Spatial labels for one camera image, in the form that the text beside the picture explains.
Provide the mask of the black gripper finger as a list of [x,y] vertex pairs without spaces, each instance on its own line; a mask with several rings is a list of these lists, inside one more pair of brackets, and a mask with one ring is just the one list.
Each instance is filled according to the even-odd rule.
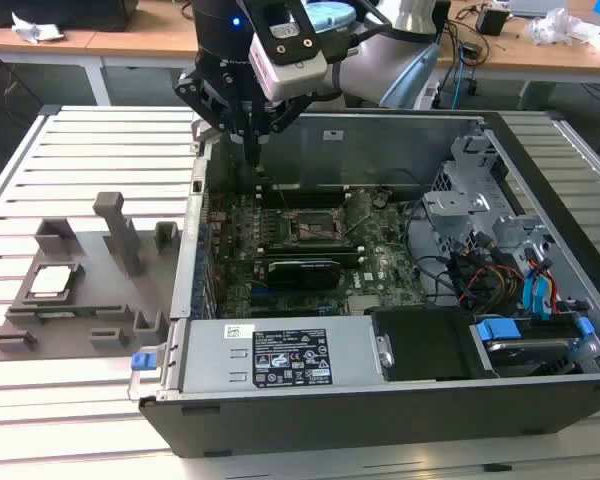
[[284,100],[274,105],[264,97],[253,101],[253,163],[260,162],[262,144],[271,133],[281,133],[312,103],[311,95]]
[[247,164],[258,163],[258,136],[251,108],[258,83],[250,67],[196,64],[175,87],[176,95],[220,133],[242,145]]

